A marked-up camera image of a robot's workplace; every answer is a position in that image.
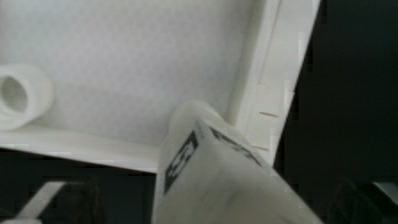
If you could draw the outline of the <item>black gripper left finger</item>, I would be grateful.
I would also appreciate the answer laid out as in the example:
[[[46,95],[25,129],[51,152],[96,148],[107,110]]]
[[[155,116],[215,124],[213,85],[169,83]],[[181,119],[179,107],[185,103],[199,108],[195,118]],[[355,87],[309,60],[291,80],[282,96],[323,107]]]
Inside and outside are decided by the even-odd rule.
[[[11,224],[105,224],[98,182],[48,181],[35,191]]]

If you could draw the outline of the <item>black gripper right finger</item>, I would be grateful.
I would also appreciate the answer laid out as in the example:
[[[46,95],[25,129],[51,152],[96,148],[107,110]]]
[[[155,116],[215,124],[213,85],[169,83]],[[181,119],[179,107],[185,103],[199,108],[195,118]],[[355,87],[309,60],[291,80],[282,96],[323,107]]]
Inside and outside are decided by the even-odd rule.
[[[323,224],[398,224],[398,181],[345,180],[320,218]]]

